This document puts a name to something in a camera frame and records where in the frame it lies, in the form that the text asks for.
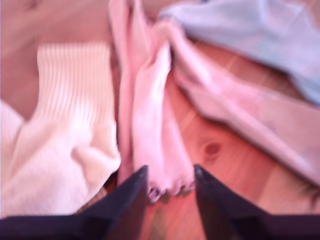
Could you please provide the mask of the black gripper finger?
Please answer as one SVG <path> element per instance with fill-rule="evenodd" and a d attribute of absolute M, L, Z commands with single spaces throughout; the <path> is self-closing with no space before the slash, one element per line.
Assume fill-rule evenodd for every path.
<path fill-rule="evenodd" d="M 85 211 L 84 240 L 137 240 L 147 203 L 148 167 L 142 166 Z"/>
<path fill-rule="evenodd" d="M 194 165 L 196 201 L 208 240 L 269 240 L 265 212 Z"/>

